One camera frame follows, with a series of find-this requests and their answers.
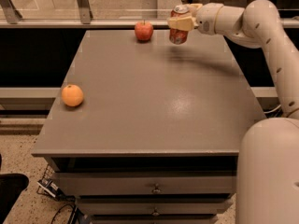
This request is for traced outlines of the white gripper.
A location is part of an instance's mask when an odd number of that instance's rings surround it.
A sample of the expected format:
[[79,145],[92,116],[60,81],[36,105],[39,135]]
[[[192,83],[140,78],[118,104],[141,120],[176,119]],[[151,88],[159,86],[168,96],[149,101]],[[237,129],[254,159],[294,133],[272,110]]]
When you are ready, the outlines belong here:
[[171,29],[189,32],[198,26],[198,31],[206,35],[214,35],[215,24],[219,11],[223,4],[208,3],[202,5],[199,3],[188,4],[189,11],[193,16],[171,17],[167,20],[167,24]]

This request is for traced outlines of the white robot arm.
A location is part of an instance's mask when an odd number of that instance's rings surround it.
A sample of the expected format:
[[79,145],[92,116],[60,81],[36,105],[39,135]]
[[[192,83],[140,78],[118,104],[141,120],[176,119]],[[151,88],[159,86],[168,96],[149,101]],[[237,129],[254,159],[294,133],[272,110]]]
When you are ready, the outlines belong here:
[[223,35],[260,49],[279,101],[279,117],[254,124],[242,139],[236,173],[235,224],[299,224],[299,50],[277,7],[184,4],[167,19],[171,29]]

